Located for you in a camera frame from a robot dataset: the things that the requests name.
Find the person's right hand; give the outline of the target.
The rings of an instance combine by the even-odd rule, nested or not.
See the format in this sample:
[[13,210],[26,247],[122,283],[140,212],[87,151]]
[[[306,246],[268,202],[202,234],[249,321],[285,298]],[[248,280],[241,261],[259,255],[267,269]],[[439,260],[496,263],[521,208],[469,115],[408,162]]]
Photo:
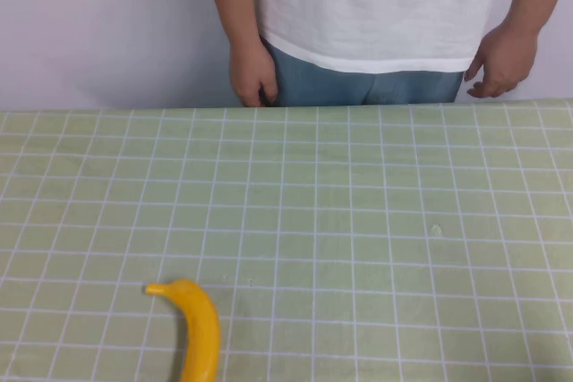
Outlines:
[[275,64],[260,38],[230,42],[232,88],[245,107],[269,107],[276,102]]

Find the person's left hand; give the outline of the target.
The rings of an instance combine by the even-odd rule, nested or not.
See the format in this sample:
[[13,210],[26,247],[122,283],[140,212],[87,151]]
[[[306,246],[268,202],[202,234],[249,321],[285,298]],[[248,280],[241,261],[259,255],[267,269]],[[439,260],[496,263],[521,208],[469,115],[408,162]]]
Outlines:
[[532,70],[537,52],[539,30],[516,23],[503,22],[487,33],[465,74],[473,80],[482,70],[467,94],[473,98],[497,98],[515,89]]

